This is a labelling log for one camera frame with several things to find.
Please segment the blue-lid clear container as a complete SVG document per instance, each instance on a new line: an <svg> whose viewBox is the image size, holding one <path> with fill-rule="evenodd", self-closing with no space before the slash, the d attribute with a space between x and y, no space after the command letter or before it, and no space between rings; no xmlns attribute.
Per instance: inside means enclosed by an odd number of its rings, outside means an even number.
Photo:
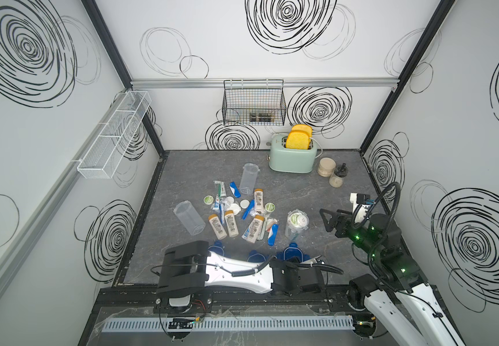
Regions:
<svg viewBox="0 0 499 346"><path fill-rule="evenodd" d="M243 195L252 195L255 183L258 178L260 168L253 163L246 163L243 166L242 178L239 184L239 191Z"/></svg>
<svg viewBox="0 0 499 346"><path fill-rule="evenodd" d="M291 242L297 239L309 227L309 217L302 210L293 210L288 213L285 237Z"/></svg>
<svg viewBox="0 0 499 346"><path fill-rule="evenodd" d="M206 227L202 217L189 200L178 203L173 212L192 236L200 234Z"/></svg>

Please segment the blue container lid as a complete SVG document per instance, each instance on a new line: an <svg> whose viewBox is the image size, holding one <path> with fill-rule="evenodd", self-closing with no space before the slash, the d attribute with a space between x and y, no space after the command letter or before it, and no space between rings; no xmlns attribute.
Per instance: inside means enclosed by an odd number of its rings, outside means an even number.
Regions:
<svg viewBox="0 0 499 346"><path fill-rule="evenodd" d="M214 252L218 255L224 256L224 246L221 241L217 240L215 241L210 247L209 247L210 252Z"/></svg>
<svg viewBox="0 0 499 346"><path fill-rule="evenodd" d="M284 250L278 252L276 257L282 261L296 263L303 263L311 259L309 255L304 254L304 252L295 242L290 243L290 245L288 245Z"/></svg>
<svg viewBox="0 0 499 346"><path fill-rule="evenodd" d="M268 259L267 256L265 256L264 254L256 251L256 250L252 250L249 255L248 255L248 262L251 262L251 263L262 263L262 262L265 262L266 260Z"/></svg>

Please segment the cream lotion bottle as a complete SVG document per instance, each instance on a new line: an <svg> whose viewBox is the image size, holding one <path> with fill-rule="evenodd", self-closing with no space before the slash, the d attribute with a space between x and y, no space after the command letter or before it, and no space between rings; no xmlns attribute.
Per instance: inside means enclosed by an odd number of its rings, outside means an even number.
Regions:
<svg viewBox="0 0 499 346"><path fill-rule="evenodd" d="M216 214L212 214L209 216L209 223L213 229L213 232L215 233L216 237L218 240L222 240L228 237L228 233L226 232L225 228L223 227L220 218Z"/></svg>
<svg viewBox="0 0 499 346"><path fill-rule="evenodd" d="M264 192L261 188L256 188L254 191L254 202L255 202L255 210L258 213L263 213L265 211L265 203L264 203Z"/></svg>
<svg viewBox="0 0 499 346"><path fill-rule="evenodd" d="M247 242L254 244L257 241L257 238L262 231L264 222L265 218L263 216L256 215L249 224L248 228L246 229L243 238Z"/></svg>
<svg viewBox="0 0 499 346"><path fill-rule="evenodd" d="M224 219L225 219L225 224L227 227L229 237L234 238L234 237L238 236L239 230L237 227L235 213L233 212L233 210L226 211L225 215L224 215Z"/></svg>

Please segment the blue toothbrush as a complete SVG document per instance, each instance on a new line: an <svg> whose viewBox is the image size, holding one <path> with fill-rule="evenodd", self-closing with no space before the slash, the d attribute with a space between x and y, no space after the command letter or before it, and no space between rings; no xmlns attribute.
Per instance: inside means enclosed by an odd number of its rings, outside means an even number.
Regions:
<svg viewBox="0 0 499 346"><path fill-rule="evenodd" d="M245 212L244 212L244 214L242 216L242 220L245 220L249 216L251 210L254 209L254 207L255 207L255 201L251 200L249 202L248 207L245 209Z"/></svg>

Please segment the white round toiletry piece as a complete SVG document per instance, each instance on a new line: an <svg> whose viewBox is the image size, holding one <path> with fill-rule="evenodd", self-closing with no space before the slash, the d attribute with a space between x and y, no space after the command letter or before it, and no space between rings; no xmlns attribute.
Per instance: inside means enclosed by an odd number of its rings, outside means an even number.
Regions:
<svg viewBox="0 0 499 346"><path fill-rule="evenodd" d="M235 199L232 196L226 197L224 199L224 209L225 211L232 211L234 215L238 215L242 208L240 205L235 201Z"/></svg>

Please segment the blue small toiletry tube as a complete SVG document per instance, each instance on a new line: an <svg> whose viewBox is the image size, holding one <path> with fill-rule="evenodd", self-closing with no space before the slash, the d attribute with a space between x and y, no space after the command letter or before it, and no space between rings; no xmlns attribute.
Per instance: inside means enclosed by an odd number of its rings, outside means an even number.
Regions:
<svg viewBox="0 0 499 346"><path fill-rule="evenodd" d="M235 182L229 183L229 187L232 191L233 196L235 196L236 198L241 198L241 193Z"/></svg>

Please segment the green toothbrush packet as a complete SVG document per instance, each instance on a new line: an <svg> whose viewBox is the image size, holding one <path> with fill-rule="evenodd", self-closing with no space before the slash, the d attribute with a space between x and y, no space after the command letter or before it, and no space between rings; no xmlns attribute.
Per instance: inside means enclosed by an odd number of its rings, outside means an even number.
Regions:
<svg viewBox="0 0 499 346"><path fill-rule="evenodd" d="M215 180L213 182L215 188L216 188L216 200L221 200L226 197L226 187L224 182Z"/></svg>

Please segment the green round toiletry tin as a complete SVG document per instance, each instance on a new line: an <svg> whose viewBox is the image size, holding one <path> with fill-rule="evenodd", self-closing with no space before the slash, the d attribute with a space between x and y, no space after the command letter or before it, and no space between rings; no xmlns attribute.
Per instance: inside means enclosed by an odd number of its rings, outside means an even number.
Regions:
<svg viewBox="0 0 499 346"><path fill-rule="evenodd" d="M212 196L212 195L207 195L204 199L203 199L203 202L210 206L210 205L213 205L214 202L215 202L215 198Z"/></svg>

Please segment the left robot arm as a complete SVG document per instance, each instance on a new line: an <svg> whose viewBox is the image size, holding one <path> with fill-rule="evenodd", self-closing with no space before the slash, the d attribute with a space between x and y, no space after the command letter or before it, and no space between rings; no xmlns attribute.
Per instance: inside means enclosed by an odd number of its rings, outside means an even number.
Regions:
<svg viewBox="0 0 499 346"><path fill-rule="evenodd" d="M190 242L168 249L163 263L150 271L159 278L157 293L177 300L195 298L208 287L288 297L319 294L327 287L324 274L344 274L320 257L305 254L296 242L268 257L252 250L246 261L227 257L220 241Z"/></svg>

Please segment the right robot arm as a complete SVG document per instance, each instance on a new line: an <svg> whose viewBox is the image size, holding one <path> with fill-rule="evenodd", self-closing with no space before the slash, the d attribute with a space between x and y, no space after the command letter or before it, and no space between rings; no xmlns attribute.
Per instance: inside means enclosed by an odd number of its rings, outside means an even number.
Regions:
<svg viewBox="0 0 499 346"><path fill-rule="evenodd" d="M347 292L355 310L373 314L398 345L463 345L424 272L402 243L395 215L401 185L388 184L369 202L352 197L351 211L320 209L327 232L363 250L370 273L353 279Z"/></svg>

